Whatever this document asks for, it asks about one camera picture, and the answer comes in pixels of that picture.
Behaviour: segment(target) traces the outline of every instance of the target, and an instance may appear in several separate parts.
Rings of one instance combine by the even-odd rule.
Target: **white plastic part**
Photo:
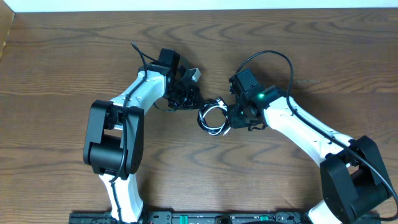
[[[123,106],[126,95],[142,81],[144,75],[144,71],[139,72],[136,81],[134,81],[134,83],[131,84],[131,86],[129,86],[129,88],[127,88],[127,90],[122,94],[111,100],[113,105]],[[166,77],[159,72],[148,71],[146,82],[141,84],[141,86],[135,90],[126,107],[136,106],[138,108],[142,108],[144,109],[144,114],[146,114],[154,102],[163,96],[165,91]],[[120,125],[115,125],[114,128],[118,130],[123,129]]]
[[[334,136],[339,142],[347,146],[350,145],[348,141],[352,139],[351,137],[329,128],[327,125],[314,118],[299,107],[293,98],[290,97],[289,100],[292,107],[307,121],[311,122],[325,133],[328,133],[331,137]],[[296,143],[296,145],[303,149],[318,166],[325,160],[327,154],[336,154],[343,150],[342,147],[330,142],[327,138],[299,120],[296,115],[293,115],[292,111],[287,106],[285,97],[280,97],[270,103],[269,106],[270,107],[264,110],[264,117],[269,127],[286,135],[290,140]]]
[[[308,217],[313,224],[341,224],[341,221],[330,211],[324,200],[311,208]]]
[[[113,175],[104,174],[99,175],[104,182],[109,198],[111,199],[112,212],[111,216],[119,220],[118,208],[114,201],[111,183],[109,181],[114,177]],[[116,195],[121,207],[122,220],[126,223],[135,223],[141,215],[144,202],[138,194],[137,179],[135,174],[130,174],[127,180],[118,178],[114,182],[116,188]]]

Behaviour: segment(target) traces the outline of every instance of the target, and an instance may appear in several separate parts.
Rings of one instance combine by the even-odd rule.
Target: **wooden tabletop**
[[[66,223],[70,212],[110,208],[83,143],[92,102],[136,79],[142,62],[132,40],[153,57],[175,49],[201,70],[203,96],[227,103],[228,78],[245,59],[286,54],[298,104],[375,140],[398,189],[398,9],[17,14],[0,64],[0,223]],[[247,66],[265,86],[287,87],[278,56]],[[197,111],[152,108],[144,135],[137,178],[148,205],[260,212],[308,210],[322,199],[317,165],[270,128],[210,136]],[[393,215],[394,201],[377,211]]]

